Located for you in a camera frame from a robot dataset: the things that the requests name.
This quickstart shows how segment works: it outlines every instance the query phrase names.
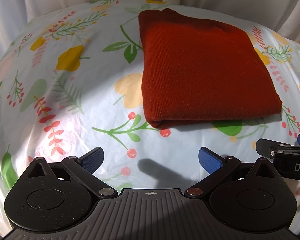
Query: crosshair symbol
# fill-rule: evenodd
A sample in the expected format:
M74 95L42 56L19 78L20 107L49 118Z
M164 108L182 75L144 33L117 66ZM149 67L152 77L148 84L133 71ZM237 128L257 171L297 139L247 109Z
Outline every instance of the crosshair symbol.
M149 192L147 192L146 194L152 197L152 196L154 196L154 195L157 194L157 193L154 193L153 191L149 191Z

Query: triangular cutout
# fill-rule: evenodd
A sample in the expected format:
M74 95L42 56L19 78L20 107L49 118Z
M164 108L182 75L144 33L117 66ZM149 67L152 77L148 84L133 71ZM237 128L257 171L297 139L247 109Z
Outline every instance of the triangular cutout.
M274 178L274 174L272 174L272 171L268 168L268 166L265 163L262 163L259 166L259 169L256 172L256 176Z
M40 176L44 176L44 175L45 174L44 174L42 166L40 165L40 163L36 163L36 165L34 166L32 171L30 172L28 178L40 177Z

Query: gray ridged panel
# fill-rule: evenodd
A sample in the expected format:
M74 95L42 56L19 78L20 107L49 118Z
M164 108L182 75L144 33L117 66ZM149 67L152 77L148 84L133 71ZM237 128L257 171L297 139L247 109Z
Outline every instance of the gray ridged panel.
M16 229L6 240L297 240L288 230L250 234L228 228L203 201L177 189L125 189L114 199L100 200L79 225L52 234Z

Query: folded garment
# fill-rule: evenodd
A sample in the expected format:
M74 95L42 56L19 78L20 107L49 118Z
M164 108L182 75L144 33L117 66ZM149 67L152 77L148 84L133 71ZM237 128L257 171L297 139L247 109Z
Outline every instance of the folded garment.
M146 120L155 128L281 113L282 102L247 34L171 9L139 14Z

